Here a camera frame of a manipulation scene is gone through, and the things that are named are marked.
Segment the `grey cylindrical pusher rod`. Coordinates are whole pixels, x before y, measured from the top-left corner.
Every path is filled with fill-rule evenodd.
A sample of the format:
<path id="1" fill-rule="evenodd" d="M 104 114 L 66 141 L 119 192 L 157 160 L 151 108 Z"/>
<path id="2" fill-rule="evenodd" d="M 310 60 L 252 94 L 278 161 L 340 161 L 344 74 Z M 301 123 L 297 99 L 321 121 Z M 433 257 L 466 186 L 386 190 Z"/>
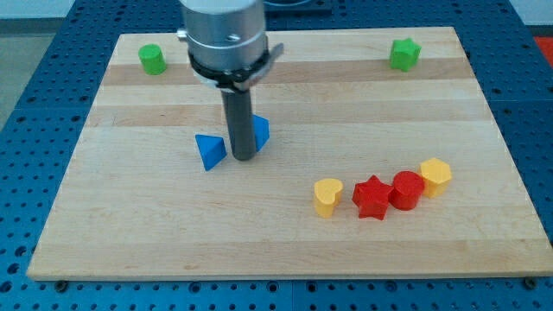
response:
<path id="1" fill-rule="evenodd" d="M 257 153 L 251 94 L 221 93 L 232 154 L 239 161 L 248 161 Z"/>

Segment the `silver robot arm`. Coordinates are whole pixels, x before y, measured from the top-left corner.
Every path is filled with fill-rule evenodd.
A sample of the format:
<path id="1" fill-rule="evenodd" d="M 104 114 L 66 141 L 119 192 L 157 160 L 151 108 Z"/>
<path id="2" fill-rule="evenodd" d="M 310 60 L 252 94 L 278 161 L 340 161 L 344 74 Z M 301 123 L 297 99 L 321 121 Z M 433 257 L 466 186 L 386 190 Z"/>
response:
<path id="1" fill-rule="evenodd" d="M 232 154 L 257 153 L 251 88 L 271 70 L 284 45 L 269 46 L 262 0 L 181 0 L 189 63 L 201 83 L 221 92 Z"/>

